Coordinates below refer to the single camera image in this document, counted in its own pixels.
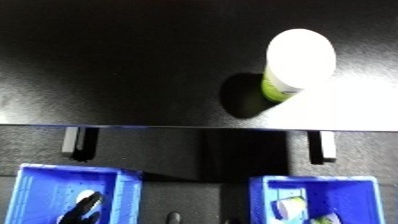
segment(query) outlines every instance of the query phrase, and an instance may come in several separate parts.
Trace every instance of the white cap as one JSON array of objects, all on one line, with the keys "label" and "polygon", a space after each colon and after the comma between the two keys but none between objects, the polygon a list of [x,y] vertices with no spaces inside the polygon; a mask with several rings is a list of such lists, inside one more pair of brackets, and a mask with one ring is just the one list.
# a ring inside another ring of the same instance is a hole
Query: white cap
[{"label": "white cap", "polygon": [[267,67],[287,86],[304,89],[327,80],[336,68],[336,53],[324,36],[306,29],[277,35],[267,50]]}]

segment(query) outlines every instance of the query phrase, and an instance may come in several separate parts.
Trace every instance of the table surface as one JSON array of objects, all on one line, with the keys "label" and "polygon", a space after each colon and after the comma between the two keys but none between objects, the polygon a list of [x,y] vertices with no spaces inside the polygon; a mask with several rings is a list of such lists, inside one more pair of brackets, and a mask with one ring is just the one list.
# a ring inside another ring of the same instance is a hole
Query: table surface
[{"label": "table surface", "polygon": [[[398,131],[393,0],[4,0],[0,123]],[[337,70],[274,105],[266,48],[307,28]]]}]

